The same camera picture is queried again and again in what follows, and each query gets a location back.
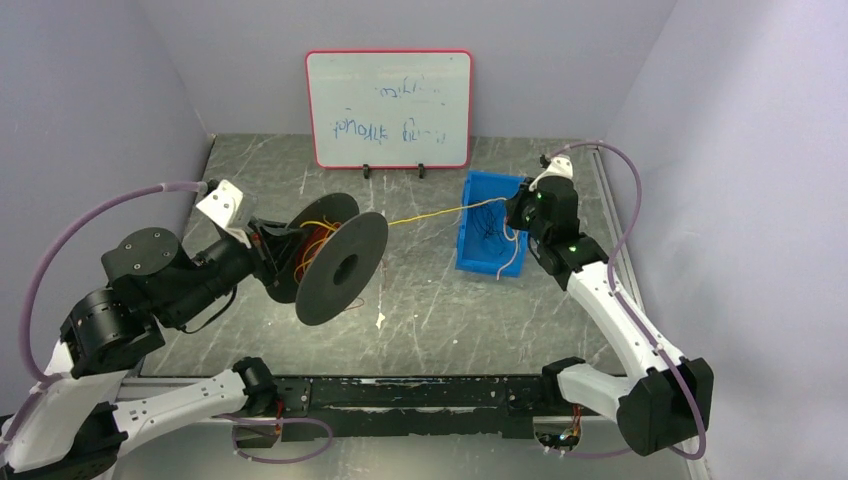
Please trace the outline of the black cable spool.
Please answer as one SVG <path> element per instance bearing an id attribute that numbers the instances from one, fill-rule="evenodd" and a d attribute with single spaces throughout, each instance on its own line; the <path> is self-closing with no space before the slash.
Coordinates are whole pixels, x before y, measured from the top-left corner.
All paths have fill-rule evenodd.
<path id="1" fill-rule="evenodd" d="M 347 193 L 325 195 L 286 222 L 292 230 L 288 262 L 268 296 L 292 304 L 305 325 L 324 324 L 343 312 L 368 285 L 388 241 L 388 222 L 362 212 Z"/>

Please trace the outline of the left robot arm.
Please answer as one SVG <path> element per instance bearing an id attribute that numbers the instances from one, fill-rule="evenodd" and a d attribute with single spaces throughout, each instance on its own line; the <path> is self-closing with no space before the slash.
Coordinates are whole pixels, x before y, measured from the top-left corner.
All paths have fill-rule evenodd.
<path id="1" fill-rule="evenodd" d="M 189 256 L 172 232 L 151 227 L 105 253 L 106 286 L 71 309 L 47 374 L 4 420 L 2 477 L 93 479 L 135 448 L 201 420 L 280 417 L 277 383 L 257 357 L 147 399 L 109 402 L 106 394 L 164 345 L 164 329 L 183 330 L 246 278 L 275 289 L 302 237 L 285 224 L 253 220 L 244 240 L 222 234 Z"/>

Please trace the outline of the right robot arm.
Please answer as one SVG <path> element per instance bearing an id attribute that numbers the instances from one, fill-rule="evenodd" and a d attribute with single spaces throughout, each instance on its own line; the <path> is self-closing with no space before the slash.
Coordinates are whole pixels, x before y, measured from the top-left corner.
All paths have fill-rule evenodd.
<path id="1" fill-rule="evenodd" d="M 702 458 L 714 373 L 704 359 L 689 359 L 670 344 L 638 309 L 612 257 L 581 231 L 573 182 L 526 178 L 505 208 L 507 227 L 526 233 L 532 257 L 589 314 L 624 368 L 615 376 L 564 359 L 544 369 L 549 391 L 614 422 L 635 454 L 669 448 Z"/>

